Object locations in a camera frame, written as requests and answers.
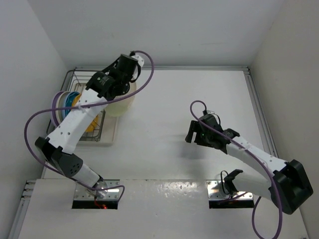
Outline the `cream plate with plant motif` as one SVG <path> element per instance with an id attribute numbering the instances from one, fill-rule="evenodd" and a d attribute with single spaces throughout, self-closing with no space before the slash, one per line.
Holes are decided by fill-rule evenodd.
<path id="1" fill-rule="evenodd" d="M 134 93 L 137 90 L 136 83 L 130 83 L 129 85 L 130 85 L 130 89 L 127 92 L 127 94 L 125 94 L 124 96 L 127 96 L 131 93 Z M 111 117 L 120 117 L 125 112 L 128 111 L 128 109 L 133 104 L 134 99 L 135 99 L 135 95 L 131 96 L 125 100 L 121 100 L 121 101 L 118 101 L 116 103 L 108 104 L 104 110 L 105 110 L 106 114 L 111 116 Z"/>

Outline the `teal dotted plate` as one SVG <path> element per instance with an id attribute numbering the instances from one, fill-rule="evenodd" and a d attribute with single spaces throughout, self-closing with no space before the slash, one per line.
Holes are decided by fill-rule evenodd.
<path id="1" fill-rule="evenodd" d="M 73 100 L 79 95 L 80 93 L 77 92 L 77 91 L 70 91 L 70 92 L 67 92 L 67 95 L 64 99 L 64 107 L 65 108 L 68 108 L 68 107 L 72 107 L 72 103 L 73 103 Z M 68 113 L 70 112 L 70 110 L 63 110 L 62 111 L 62 115 L 63 117 L 65 118 Z"/>

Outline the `yellow dotted plate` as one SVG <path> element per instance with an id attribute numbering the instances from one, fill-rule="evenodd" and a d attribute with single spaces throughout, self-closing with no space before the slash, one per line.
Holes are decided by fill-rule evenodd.
<path id="1" fill-rule="evenodd" d="M 79 101 L 81 97 L 81 94 L 77 95 L 73 101 L 72 101 L 72 107 L 74 107 L 77 102 Z M 95 128 L 98 126 L 98 121 L 99 121 L 99 116 L 96 116 L 93 121 L 90 123 L 90 125 L 87 127 L 87 129 L 85 130 L 85 132 L 93 132 L 95 130 Z"/>

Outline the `purple plate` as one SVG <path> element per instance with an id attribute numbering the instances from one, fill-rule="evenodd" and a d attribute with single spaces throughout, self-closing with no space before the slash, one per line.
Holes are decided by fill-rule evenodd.
<path id="1" fill-rule="evenodd" d="M 58 101 L 58 98 L 59 98 L 63 93 L 65 93 L 65 91 L 59 91 L 59 92 L 57 92 L 57 93 L 54 95 L 54 97 L 53 97 L 53 99 L 52 99 L 52 102 L 51 102 L 51 108 L 52 108 L 52 109 L 56 108 L 56 103 L 57 103 L 57 101 Z M 55 111 L 51 111 L 50 117 L 51 117 L 51 121 L 52 121 L 53 125 L 54 125 L 55 127 L 57 127 L 58 122 L 57 122 L 57 118 L 56 118 L 56 113 L 55 113 Z"/>

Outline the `light blue plate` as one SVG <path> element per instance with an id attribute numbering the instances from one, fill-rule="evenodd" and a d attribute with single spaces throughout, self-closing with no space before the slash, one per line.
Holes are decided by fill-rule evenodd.
<path id="1" fill-rule="evenodd" d="M 71 107 L 72 105 L 72 101 L 71 98 L 73 98 L 75 92 L 69 92 L 63 102 L 63 107 L 67 108 L 67 107 Z M 62 119 L 65 119 L 65 117 L 67 116 L 67 114 L 70 112 L 70 110 L 62 110 Z"/>

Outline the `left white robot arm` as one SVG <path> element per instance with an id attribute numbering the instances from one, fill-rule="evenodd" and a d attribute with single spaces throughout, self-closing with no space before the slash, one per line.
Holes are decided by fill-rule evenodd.
<path id="1" fill-rule="evenodd" d="M 35 146 L 59 174 L 84 184 L 91 192 L 102 189 L 102 177 L 74 154 L 76 145 L 106 102 L 125 95 L 141 73 L 143 58 L 122 54 L 113 66 L 96 72 L 83 89 L 75 109 L 47 137 L 39 137 Z"/>

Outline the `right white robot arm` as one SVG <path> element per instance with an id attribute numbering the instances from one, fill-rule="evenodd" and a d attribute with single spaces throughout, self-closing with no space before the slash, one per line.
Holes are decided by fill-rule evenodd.
<path id="1" fill-rule="evenodd" d="M 291 215 L 314 193 L 299 161 L 285 161 L 262 151 L 238 132 L 223 129 L 212 114 L 192 120 L 185 141 L 220 150 L 259 173 L 255 177 L 242 169 L 230 172 L 222 187 L 230 195 L 248 191 L 272 201 L 283 213 Z"/>

